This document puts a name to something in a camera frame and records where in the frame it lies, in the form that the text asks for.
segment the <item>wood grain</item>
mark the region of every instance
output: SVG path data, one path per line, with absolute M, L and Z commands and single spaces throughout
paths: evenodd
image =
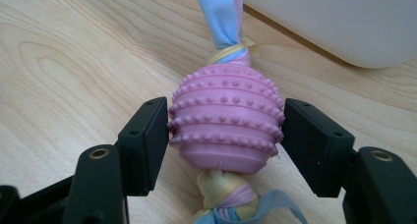
M 283 28 L 244 16 L 254 68 L 283 97 L 308 101 L 417 173 L 417 60 L 350 66 Z M 196 0 L 0 0 L 0 184 L 27 196 L 74 173 L 90 146 L 114 143 L 145 101 L 170 97 L 213 51 Z M 187 223 L 202 208 L 197 171 L 168 148 L 157 186 L 129 198 L 131 223 Z M 288 192 L 310 223 L 344 223 L 339 198 L 317 198 L 281 148 L 255 176 Z M 287 210 L 267 223 L 297 223 Z

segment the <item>light wood surface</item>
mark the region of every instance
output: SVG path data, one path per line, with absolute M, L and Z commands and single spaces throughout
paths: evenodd
M 320 108 L 417 174 L 417 60 L 350 66 L 249 14 L 261 45 L 254 68 L 283 97 Z M 147 100 L 167 96 L 213 47 L 196 0 L 0 0 L 0 184 L 27 196 L 74 174 L 87 148 L 114 143 Z M 130 197 L 131 223 L 187 223 L 203 206 L 197 171 L 168 148 L 155 191 Z M 345 223 L 339 198 L 317 198 L 285 151 L 247 177 L 262 194 L 288 192 L 310 223 Z M 297 223 L 287 210 L 267 223 Z

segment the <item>white container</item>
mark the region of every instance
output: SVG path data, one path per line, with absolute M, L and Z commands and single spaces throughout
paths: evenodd
M 356 66 L 417 57 L 417 0 L 245 0 L 249 7 Z

